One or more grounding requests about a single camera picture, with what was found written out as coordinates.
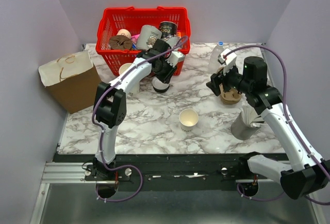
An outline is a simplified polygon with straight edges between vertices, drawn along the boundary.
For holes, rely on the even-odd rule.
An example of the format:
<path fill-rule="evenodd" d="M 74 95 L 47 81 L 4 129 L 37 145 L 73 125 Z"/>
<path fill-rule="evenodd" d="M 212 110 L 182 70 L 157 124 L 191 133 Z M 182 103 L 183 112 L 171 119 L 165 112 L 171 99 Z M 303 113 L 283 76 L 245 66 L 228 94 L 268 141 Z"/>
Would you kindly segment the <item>stack of cup lids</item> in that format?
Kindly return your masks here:
<path fill-rule="evenodd" d="M 153 89 L 159 93 L 164 93 L 170 88 L 170 84 L 163 83 L 156 77 L 152 80 L 152 86 Z"/>

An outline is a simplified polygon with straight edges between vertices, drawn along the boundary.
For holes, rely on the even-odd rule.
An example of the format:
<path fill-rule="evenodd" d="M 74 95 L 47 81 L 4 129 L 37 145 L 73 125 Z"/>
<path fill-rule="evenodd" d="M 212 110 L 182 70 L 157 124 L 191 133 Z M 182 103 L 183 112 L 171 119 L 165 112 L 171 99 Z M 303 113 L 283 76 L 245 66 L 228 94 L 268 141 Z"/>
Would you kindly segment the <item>stack of white paper cups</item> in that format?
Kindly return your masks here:
<path fill-rule="evenodd" d="M 140 90 L 140 80 L 138 79 L 138 69 L 133 63 L 126 63 L 119 69 L 121 83 L 119 88 L 126 94 L 137 95 Z"/>

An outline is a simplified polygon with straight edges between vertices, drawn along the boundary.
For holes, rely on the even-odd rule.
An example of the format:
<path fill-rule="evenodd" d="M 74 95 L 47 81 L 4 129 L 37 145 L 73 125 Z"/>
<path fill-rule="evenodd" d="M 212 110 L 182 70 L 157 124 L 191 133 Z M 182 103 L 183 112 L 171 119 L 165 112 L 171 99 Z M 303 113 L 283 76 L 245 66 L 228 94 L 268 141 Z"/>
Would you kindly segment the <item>single white paper cup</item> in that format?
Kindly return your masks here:
<path fill-rule="evenodd" d="M 183 131 L 191 131 L 199 121 L 199 115 L 191 108 L 184 109 L 179 114 L 180 127 Z"/>

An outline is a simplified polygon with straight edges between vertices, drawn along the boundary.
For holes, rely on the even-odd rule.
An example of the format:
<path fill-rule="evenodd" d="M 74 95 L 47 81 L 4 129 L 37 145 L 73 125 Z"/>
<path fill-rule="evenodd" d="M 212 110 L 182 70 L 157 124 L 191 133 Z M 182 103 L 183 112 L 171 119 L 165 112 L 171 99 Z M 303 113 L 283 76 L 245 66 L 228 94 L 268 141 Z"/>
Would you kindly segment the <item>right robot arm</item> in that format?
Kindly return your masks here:
<path fill-rule="evenodd" d="M 219 58 L 222 68 L 206 84 L 215 95 L 236 89 L 245 94 L 248 104 L 276 135 L 289 159 L 289 164 L 251 152 L 240 157 L 237 172 L 241 178 L 262 175 L 281 185 L 291 199 L 304 197 L 323 189 L 329 182 L 329 161 L 308 142 L 289 115 L 281 93 L 268 85 L 267 64 L 260 57 L 245 58 L 243 73 L 238 72 L 236 58 Z"/>

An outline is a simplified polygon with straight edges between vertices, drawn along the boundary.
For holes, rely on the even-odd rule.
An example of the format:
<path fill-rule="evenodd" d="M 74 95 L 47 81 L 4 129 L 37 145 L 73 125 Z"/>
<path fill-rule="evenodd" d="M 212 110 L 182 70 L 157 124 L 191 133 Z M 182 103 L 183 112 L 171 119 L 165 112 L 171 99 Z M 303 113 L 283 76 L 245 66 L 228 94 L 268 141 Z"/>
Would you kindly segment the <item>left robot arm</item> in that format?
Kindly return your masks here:
<path fill-rule="evenodd" d="M 154 46 L 137 54 L 134 62 L 117 78 L 109 83 L 99 83 L 94 101 L 92 123 L 101 128 L 95 158 L 101 162 L 97 175 L 109 180 L 114 175 L 110 163 L 116 157 L 115 141 L 119 125 L 124 121 L 127 106 L 126 96 L 149 74 L 163 84 L 168 84 L 177 70 L 177 64 L 184 54 L 174 51 L 169 44 L 157 39 Z"/>

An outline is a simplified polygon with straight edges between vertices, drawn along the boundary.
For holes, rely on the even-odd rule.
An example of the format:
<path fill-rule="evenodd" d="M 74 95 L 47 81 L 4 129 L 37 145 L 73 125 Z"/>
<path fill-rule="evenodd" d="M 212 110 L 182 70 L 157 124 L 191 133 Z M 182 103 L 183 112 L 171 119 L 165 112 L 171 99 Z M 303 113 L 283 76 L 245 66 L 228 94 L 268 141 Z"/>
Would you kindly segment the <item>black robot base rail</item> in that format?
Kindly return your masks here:
<path fill-rule="evenodd" d="M 91 154 L 55 154 L 56 163 L 78 163 L 82 181 L 97 187 L 102 197 L 135 191 L 235 191 L 255 196 L 266 186 L 283 193 L 280 184 L 260 172 L 248 172 L 244 154 L 123 154 L 104 168 Z"/>

